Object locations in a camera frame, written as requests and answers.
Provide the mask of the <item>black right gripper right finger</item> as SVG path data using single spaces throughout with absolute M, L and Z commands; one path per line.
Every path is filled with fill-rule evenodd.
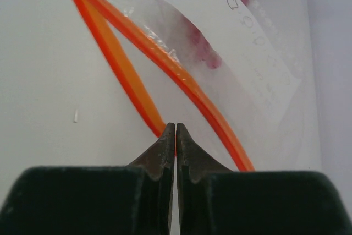
M 338 191 L 316 171 L 234 172 L 177 124 L 181 234 L 351 234 Z

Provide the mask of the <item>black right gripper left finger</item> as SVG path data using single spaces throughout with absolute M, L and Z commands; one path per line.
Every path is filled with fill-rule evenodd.
M 170 234 L 175 125 L 126 166 L 31 167 L 1 208 L 1 234 Z

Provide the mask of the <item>clear zip top bag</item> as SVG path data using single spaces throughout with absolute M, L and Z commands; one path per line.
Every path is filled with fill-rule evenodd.
M 236 171 L 321 169 L 306 0 L 72 0 L 141 117 Z

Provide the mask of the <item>red fake grape bunch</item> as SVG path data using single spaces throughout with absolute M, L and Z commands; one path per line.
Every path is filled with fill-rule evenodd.
M 241 0 L 248 6 L 250 0 Z M 213 50 L 209 42 L 205 39 L 201 31 L 186 17 L 182 17 L 187 28 L 187 36 L 193 49 L 195 59 L 205 62 L 208 68 L 216 69 L 221 66 L 221 57 Z

